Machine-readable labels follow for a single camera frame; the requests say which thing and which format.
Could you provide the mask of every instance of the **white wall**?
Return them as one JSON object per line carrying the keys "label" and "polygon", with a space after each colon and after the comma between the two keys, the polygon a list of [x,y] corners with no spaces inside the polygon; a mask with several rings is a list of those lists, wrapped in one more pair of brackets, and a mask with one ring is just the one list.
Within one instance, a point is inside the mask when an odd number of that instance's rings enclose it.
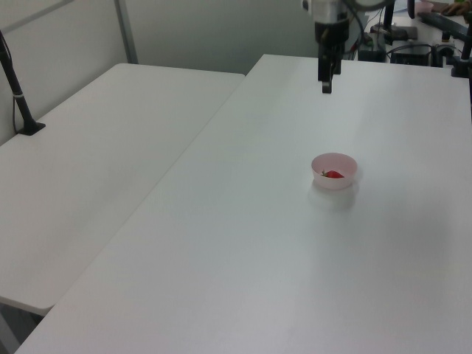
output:
{"label": "white wall", "polygon": [[300,0],[121,2],[141,64],[247,74],[265,53],[317,53]]}
{"label": "white wall", "polygon": [[[35,119],[126,62],[114,0],[74,0],[4,37]],[[0,145],[13,136],[11,115],[12,94],[0,70]]]}

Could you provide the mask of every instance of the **black cable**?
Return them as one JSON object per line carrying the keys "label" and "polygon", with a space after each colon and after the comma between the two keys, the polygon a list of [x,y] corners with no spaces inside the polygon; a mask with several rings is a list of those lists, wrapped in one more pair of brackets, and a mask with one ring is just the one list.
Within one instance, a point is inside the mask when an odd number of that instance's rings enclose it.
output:
{"label": "black cable", "polygon": [[13,130],[15,131],[15,134],[18,134],[18,131],[16,130],[16,122],[15,122],[15,97],[13,96]]}
{"label": "black cable", "polygon": [[408,49],[408,48],[415,48],[417,46],[427,46],[428,48],[432,48],[433,46],[429,45],[429,44],[407,44],[405,46],[398,46],[397,48],[394,48],[392,50],[389,50],[386,54],[392,54],[394,52],[397,52],[399,50],[402,50],[402,49]]}
{"label": "black cable", "polygon": [[378,16],[378,28],[377,28],[377,41],[376,41],[376,44],[377,44],[377,48],[380,48],[381,46],[378,44],[378,39],[381,35],[381,21],[382,21],[382,13],[384,13],[384,8],[382,7],[381,8],[381,14],[380,16]]}
{"label": "black cable", "polygon": [[350,4],[349,0],[342,0],[342,2],[344,3],[344,5],[346,5],[347,9],[349,9],[349,11],[353,14],[355,20],[357,21],[359,25],[359,29],[361,30],[361,33],[359,34],[361,37],[361,42],[359,43],[360,44],[364,43],[364,26],[362,26],[362,21],[359,18],[357,11],[354,10],[354,7]]}
{"label": "black cable", "polygon": [[369,24],[369,22],[371,22],[371,20],[373,20],[374,18],[376,18],[378,16],[379,13],[381,13],[384,9],[381,8],[379,11],[377,11],[377,13],[375,14],[374,17],[372,17],[370,20],[368,20],[368,22],[366,23],[366,28],[367,28],[367,25]]}

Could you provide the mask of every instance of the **strawberry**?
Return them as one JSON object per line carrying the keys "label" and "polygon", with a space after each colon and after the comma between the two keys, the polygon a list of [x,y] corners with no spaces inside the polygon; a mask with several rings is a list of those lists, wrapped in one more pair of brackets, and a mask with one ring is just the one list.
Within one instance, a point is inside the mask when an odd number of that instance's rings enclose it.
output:
{"label": "strawberry", "polygon": [[325,170],[322,171],[322,176],[324,177],[328,177],[328,178],[344,178],[344,176],[342,174],[340,174],[339,172],[336,172],[336,171],[327,171],[325,172]]}

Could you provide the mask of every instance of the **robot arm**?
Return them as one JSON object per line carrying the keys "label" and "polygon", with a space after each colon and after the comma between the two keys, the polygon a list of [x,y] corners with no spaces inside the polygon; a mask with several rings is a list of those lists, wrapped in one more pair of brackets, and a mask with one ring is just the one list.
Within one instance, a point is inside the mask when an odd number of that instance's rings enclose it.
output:
{"label": "robot arm", "polygon": [[319,44],[318,81],[324,94],[332,91],[334,74],[341,74],[344,43],[349,38],[347,10],[370,11],[384,7],[394,0],[302,0],[315,23],[315,39]]}

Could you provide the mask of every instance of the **white folding table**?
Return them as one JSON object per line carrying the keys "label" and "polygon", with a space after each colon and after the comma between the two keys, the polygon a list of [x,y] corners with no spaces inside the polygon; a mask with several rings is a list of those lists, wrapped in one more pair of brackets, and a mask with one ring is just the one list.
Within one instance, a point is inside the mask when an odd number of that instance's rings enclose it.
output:
{"label": "white folding table", "polygon": [[316,73],[264,56],[18,354],[470,353],[468,81]]}
{"label": "white folding table", "polygon": [[0,147],[0,302],[44,315],[243,75],[120,64]]}

